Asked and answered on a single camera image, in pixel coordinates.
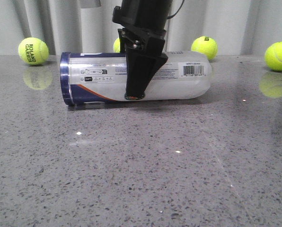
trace granite countertop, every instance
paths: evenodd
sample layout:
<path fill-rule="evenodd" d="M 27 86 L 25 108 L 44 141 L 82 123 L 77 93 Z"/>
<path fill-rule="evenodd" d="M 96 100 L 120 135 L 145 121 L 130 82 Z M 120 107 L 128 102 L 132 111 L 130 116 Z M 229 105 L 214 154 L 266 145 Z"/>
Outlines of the granite countertop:
<path fill-rule="evenodd" d="M 0 56 L 0 226 L 282 227 L 281 86 L 217 56 L 189 100 L 68 107 L 58 56 Z"/>

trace tennis ball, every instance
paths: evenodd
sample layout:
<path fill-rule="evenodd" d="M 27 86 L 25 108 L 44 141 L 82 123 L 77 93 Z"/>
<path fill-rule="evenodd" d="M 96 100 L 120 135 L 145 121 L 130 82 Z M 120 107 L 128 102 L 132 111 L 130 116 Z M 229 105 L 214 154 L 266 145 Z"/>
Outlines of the tennis ball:
<path fill-rule="evenodd" d="M 20 58 L 30 65 L 41 65 L 49 55 L 48 47 L 40 39 L 29 37 L 19 44 L 18 54 Z"/>
<path fill-rule="evenodd" d="M 114 41 L 114 52 L 115 53 L 120 53 L 120 38 L 117 38 Z"/>
<path fill-rule="evenodd" d="M 282 42 L 274 43 L 268 47 L 264 59 L 269 68 L 274 71 L 282 71 Z"/>
<path fill-rule="evenodd" d="M 197 51 L 207 56 L 208 60 L 213 59 L 218 52 L 218 45 L 214 39 L 208 36 L 201 36 L 194 40 L 191 51 Z"/>
<path fill-rule="evenodd" d="M 259 82 L 259 89 L 266 97 L 282 97 L 282 73 L 265 73 Z"/>

